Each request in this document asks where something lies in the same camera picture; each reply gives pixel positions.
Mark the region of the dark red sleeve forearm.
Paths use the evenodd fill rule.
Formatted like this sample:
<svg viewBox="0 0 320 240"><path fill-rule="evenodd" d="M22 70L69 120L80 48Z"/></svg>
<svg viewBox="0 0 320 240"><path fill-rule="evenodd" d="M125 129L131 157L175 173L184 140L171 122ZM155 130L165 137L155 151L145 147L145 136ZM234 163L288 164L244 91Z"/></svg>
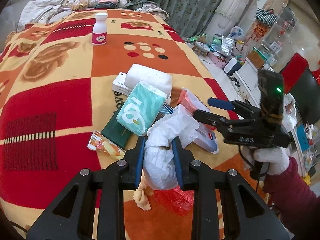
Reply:
<svg viewBox="0 0 320 240"><path fill-rule="evenodd" d="M284 226L294 239L319 239L319 197L298 174L295 158L279 175L267 175L264 191L280 211Z"/></svg>

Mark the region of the right white gloved hand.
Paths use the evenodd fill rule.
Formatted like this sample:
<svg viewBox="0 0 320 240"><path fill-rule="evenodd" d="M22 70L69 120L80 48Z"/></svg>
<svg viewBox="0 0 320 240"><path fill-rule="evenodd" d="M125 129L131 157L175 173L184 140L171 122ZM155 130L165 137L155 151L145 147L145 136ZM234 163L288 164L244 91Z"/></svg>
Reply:
<svg viewBox="0 0 320 240"><path fill-rule="evenodd" d="M275 176L286 171L290 164L289 150L287 148L275 147L252 150L244 146L240 150L247 160L244 160L244 169L246 170L253 170L254 163L258 161L269 164L267 174Z"/></svg>

